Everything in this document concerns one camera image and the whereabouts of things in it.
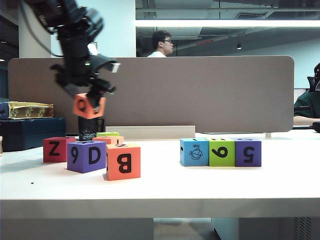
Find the floor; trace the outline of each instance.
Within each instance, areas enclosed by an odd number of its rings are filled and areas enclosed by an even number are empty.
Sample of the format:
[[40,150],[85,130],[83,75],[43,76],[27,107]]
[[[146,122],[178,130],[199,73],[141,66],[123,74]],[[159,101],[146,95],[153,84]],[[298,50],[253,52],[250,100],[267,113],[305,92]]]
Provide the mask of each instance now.
[[221,240],[211,218],[154,218],[154,240]]

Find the air vent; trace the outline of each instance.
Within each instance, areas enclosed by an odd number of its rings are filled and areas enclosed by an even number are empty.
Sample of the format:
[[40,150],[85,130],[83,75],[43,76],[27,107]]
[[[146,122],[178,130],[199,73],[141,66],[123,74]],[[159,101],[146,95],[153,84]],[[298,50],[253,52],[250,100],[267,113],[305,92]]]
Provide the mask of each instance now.
[[295,217],[293,220],[293,240],[311,240],[312,221],[309,217]]
[[236,18],[237,19],[242,19],[242,20],[246,20],[246,19],[254,19],[254,18],[258,18],[258,17],[264,17],[264,14],[257,14],[257,13],[243,13],[240,12]]

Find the white table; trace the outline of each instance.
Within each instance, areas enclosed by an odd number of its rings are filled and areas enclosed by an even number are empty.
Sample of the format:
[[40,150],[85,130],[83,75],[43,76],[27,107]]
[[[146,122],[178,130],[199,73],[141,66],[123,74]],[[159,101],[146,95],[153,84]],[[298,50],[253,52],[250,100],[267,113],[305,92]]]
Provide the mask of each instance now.
[[[42,147],[5,152],[2,223],[18,220],[320,217],[320,133],[228,134],[262,141],[262,167],[184,167],[180,142],[137,141],[141,178],[106,180],[43,163]],[[212,135],[196,134],[196,137]]]

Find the fish drawing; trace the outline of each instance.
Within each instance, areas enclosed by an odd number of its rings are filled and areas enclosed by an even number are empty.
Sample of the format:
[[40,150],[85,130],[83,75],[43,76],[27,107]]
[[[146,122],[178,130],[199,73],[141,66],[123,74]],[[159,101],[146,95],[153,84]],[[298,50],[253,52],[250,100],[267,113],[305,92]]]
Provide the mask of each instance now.
[[195,150],[190,151],[189,155],[193,160],[199,160],[202,157],[203,153],[200,148],[196,148]]

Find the man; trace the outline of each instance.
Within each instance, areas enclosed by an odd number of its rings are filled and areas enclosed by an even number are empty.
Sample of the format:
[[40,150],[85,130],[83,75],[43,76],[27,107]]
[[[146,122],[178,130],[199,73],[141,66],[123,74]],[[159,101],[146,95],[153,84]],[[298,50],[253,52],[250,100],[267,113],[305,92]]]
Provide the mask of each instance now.
[[320,63],[314,68],[315,91],[299,96],[294,107],[309,106],[311,110],[295,110],[293,125],[308,125],[320,121]]
[[154,52],[148,58],[165,58],[174,51],[174,44],[168,31],[159,30],[152,34]]

